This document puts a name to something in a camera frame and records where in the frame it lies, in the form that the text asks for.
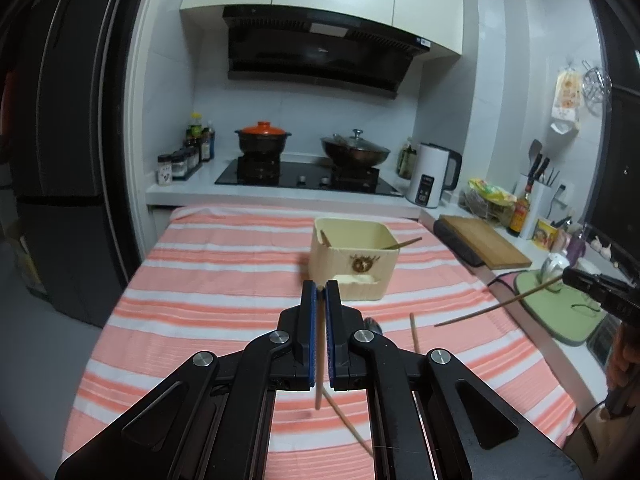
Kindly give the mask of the person's right hand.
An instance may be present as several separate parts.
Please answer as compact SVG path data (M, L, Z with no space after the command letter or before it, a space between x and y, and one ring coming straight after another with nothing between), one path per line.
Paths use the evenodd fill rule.
M639 331L621 322L605 367L610 419L627 416L639 404Z

